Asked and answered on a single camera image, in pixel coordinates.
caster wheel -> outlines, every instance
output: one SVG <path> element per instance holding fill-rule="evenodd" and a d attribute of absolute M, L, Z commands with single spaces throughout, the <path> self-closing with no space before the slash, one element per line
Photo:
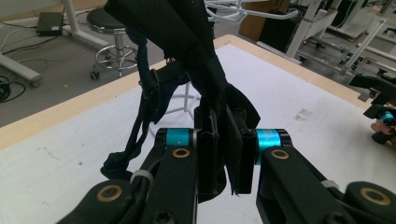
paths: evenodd
<path fill-rule="evenodd" d="M 31 82 L 30 86 L 33 87 L 33 88 L 37 88 L 37 87 L 40 86 L 40 84 L 38 82 Z"/>
<path fill-rule="evenodd" d="M 99 72 L 90 72 L 90 78 L 92 80 L 97 80 L 99 79 Z"/>
<path fill-rule="evenodd" d="M 301 63 L 305 63 L 305 61 L 306 61 L 306 58 L 305 58 L 305 57 L 300 57 L 300 62 L 301 62 Z"/>

chair base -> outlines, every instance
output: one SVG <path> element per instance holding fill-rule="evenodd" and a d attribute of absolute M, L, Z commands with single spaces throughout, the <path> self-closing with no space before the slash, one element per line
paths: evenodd
<path fill-rule="evenodd" d="M 99 78 L 97 66 L 118 70 L 119 77 L 122 77 L 123 70 L 137 66 L 136 54 L 137 50 L 130 46 L 123 46 L 119 49 L 117 46 L 112 45 L 99 50 L 95 56 L 93 71 L 90 73 L 91 79 L 96 80 Z"/>

bolt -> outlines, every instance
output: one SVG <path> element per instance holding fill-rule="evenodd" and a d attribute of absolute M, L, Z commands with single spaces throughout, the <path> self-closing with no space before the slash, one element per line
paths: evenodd
<path fill-rule="evenodd" d="M 151 224 L 175 224 L 175 219 L 170 212 L 163 211 L 152 219 Z"/>

metal stand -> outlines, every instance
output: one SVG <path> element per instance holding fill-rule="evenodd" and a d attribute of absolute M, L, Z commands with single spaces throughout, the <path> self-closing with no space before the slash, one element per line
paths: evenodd
<path fill-rule="evenodd" d="M 186 84 L 186 89 L 184 90 L 184 94 L 175 94 L 172 96 L 172 99 L 175 98 L 184 98 L 183 106 L 177 107 L 175 109 L 170 109 L 166 111 L 165 115 L 172 114 L 178 111 L 183 111 L 184 113 L 189 113 L 191 119 L 194 120 L 194 112 L 192 106 L 197 100 L 201 99 L 201 96 L 198 93 L 195 95 L 190 95 L 190 82 Z M 156 132 L 154 132 L 154 130 L 152 129 L 153 125 L 154 124 L 150 123 L 148 130 L 152 134 L 152 136 L 155 136 Z"/>

gray floor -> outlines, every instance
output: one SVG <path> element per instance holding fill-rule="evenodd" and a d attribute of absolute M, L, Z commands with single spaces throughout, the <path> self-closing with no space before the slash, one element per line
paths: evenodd
<path fill-rule="evenodd" d="M 84 24 L 85 16 L 86 13 L 78 15 L 78 20 L 81 22 L 81 30 L 89 34 L 96 35 L 108 42 L 113 41 L 113 37 L 110 35 L 101 35 L 91 31 Z M 19 24 L 24 26 L 35 26 L 36 20 L 23 21 Z M 8 36 L 7 42 L 0 49 L 1 52 L 5 53 L 18 47 L 38 44 L 50 38 L 36 36 L 35 29 L 20 29 L 21 27 L 9 26 L 0 23 L 0 47 Z M 227 34 L 237 35 L 251 43 L 254 43 L 251 39 L 238 34 L 238 29 L 239 25 L 237 24 L 218 22 L 215 27 L 215 36 L 220 37 Z M 351 43 L 335 35 L 326 34 L 326 36 L 329 38 L 329 41 L 332 41 L 335 44 L 348 45 L 351 50 L 355 49 L 356 43 L 365 37 L 362 35 L 355 43 Z M 131 46 L 134 45 L 126 36 L 124 37 L 124 43 Z M 304 48 L 311 50 L 311 52 L 317 54 L 323 59 L 329 59 L 331 55 L 334 54 L 334 52 L 330 52 L 328 49 L 313 50 L 314 46 L 309 44 L 304 46 Z M 8 72 L 7 69 L 0 67 L 0 76 L 8 77 L 13 82 L 19 82 L 26 88 L 25 92 L 21 96 L 9 102 L 0 104 L 0 127 L 33 115 L 34 113 L 48 107 L 57 105 L 86 91 L 93 90 L 107 84 L 108 82 L 116 80 L 118 78 L 117 72 L 111 70 L 101 70 L 101 77 L 98 80 L 90 79 L 89 73 L 92 71 L 94 55 L 97 50 L 98 48 L 96 46 L 87 44 L 78 38 L 63 35 L 51 40 L 39 48 L 20 50 L 7 54 L 8 57 L 17 62 L 21 62 L 42 74 L 43 80 L 40 82 L 39 87 L 34 88 L 31 87 L 23 78 L 17 77 L 15 74 Z M 163 60 L 162 50 L 152 43 L 148 44 L 148 56 L 150 64 Z M 385 60 L 381 57 L 378 58 L 376 55 L 371 56 L 377 58 L 381 62 L 396 67 L 395 62 L 393 61 Z M 302 64 L 302 66 L 346 86 L 350 81 L 350 77 L 340 76 L 338 73 L 335 73 L 330 69 L 326 69 L 318 63 L 307 61 Z M 22 87 L 15 83 L 11 83 L 10 88 L 10 98 L 22 91 Z"/>

